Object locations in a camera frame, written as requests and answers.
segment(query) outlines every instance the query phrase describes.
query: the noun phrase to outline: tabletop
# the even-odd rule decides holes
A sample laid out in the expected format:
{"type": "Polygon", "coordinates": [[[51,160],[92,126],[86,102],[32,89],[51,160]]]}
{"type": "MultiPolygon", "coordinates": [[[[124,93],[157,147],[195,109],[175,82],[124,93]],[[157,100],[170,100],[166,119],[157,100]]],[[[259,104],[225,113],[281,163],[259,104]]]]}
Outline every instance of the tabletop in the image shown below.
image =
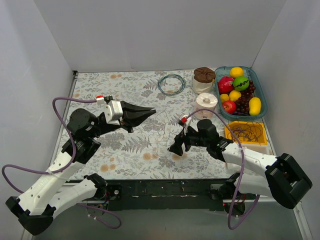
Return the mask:
{"type": "MultiPolygon", "coordinates": [[[[153,107],[156,113],[135,127],[133,133],[118,129],[98,138],[101,147],[70,179],[82,180],[93,173],[113,180],[228,178],[233,172],[224,162],[212,158],[204,147],[193,146],[183,156],[168,152],[174,137],[182,130],[178,119],[194,110],[198,95],[191,88],[192,78],[193,70],[79,73],[74,98],[91,100],[101,94],[112,95],[119,101],[153,107]],[[185,89],[173,97],[158,89],[158,80],[168,74],[178,74],[186,80],[185,89]]],[[[179,80],[168,78],[163,88],[174,91],[180,84],[179,80]]],[[[77,108],[85,108],[96,116],[103,111],[96,103],[71,102],[67,122],[77,108]]],[[[191,126],[195,128],[198,121],[193,117],[191,126]]],[[[214,115],[211,121],[224,136],[219,118],[214,115]]],[[[68,138],[64,130],[58,139],[59,149],[68,138]]]]}

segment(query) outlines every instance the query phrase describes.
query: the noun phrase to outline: blue basket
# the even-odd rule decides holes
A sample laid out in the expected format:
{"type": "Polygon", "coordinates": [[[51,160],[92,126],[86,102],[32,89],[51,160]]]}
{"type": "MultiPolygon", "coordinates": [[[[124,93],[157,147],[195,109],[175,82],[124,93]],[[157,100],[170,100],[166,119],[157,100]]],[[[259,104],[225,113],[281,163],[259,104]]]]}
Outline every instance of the blue basket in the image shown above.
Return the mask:
{"type": "Polygon", "coordinates": [[[220,79],[223,76],[230,76],[230,70],[234,68],[233,66],[221,66],[218,67],[215,70],[215,81],[214,81],[214,85],[215,85],[215,91],[216,91],[216,95],[218,98],[218,104],[219,104],[219,108],[221,111],[221,115],[225,118],[228,119],[230,121],[246,121],[246,122],[250,122],[256,119],[260,119],[262,118],[264,115],[266,115],[267,110],[268,110],[268,106],[267,106],[267,102],[264,96],[264,92],[262,91],[260,82],[258,80],[257,74],[255,73],[255,71],[253,71],[251,68],[246,67],[246,66],[240,66],[240,68],[243,69],[244,72],[244,76],[247,77],[249,80],[253,81],[253,84],[255,86],[255,91],[254,91],[254,96],[258,97],[261,100],[261,111],[260,114],[257,116],[241,116],[241,115],[232,115],[227,113],[224,108],[222,107],[222,102],[220,99],[220,93],[219,93],[219,89],[218,89],[218,82],[220,81],[220,79]]]}

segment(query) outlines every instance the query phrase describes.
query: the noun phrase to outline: apple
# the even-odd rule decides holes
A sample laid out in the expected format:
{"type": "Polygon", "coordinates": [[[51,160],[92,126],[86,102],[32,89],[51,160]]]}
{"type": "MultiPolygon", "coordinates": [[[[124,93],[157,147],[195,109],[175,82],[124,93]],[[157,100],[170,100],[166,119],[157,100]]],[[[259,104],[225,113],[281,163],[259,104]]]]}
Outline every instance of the apple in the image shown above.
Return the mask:
{"type": "Polygon", "coordinates": [[[222,103],[222,107],[228,114],[233,114],[237,109],[237,105],[233,101],[230,101],[230,100],[222,103]]]}
{"type": "Polygon", "coordinates": [[[234,79],[230,76],[223,76],[218,82],[218,89],[220,94],[230,93],[234,88],[234,79]]]}

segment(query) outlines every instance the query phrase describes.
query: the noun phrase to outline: yellow plastic tray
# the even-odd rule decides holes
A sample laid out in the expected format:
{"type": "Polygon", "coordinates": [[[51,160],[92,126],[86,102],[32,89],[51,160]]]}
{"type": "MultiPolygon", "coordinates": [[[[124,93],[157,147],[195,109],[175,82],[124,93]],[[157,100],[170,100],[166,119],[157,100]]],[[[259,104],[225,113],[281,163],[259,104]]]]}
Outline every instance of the yellow plastic tray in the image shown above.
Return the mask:
{"type": "MultiPolygon", "coordinates": [[[[238,134],[238,138],[241,143],[268,145],[265,125],[262,122],[233,121],[228,125],[231,129],[240,128],[241,130],[245,131],[245,134],[238,134]],[[254,140],[248,139],[248,136],[249,138],[252,138],[252,136],[254,135],[256,135],[258,138],[254,140]]],[[[235,141],[235,139],[232,138],[232,135],[226,126],[224,127],[224,133],[225,138],[235,141]]]]}

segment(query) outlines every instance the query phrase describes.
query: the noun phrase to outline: white wall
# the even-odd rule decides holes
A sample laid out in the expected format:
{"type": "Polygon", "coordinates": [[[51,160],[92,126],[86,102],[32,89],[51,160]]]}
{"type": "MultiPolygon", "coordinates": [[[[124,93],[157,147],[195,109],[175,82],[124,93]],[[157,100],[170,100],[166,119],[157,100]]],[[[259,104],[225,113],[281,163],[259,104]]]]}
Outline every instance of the white wall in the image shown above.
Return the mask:
{"type": "Polygon", "coordinates": [[[80,72],[252,66],[285,0],[34,0],[80,72]]]}
{"type": "Polygon", "coordinates": [[[268,103],[266,122],[276,152],[289,153],[313,188],[302,200],[314,239],[320,238],[320,2],[286,1],[253,69],[268,103]]]}
{"type": "MultiPolygon", "coordinates": [[[[72,71],[32,0],[0,0],[0,23],[0,167],[45,170],[60,126],[51,101],[68,95],[72,71]]],[[[58,109],[64,106],[60,102],[58,109]]],[[[7,173],[22,190],[39,177],[7,173]]],[[[0,191],[0,239],[20,239],[23,228],[5,206],[18,193],[2,175],[0,191]]]]}

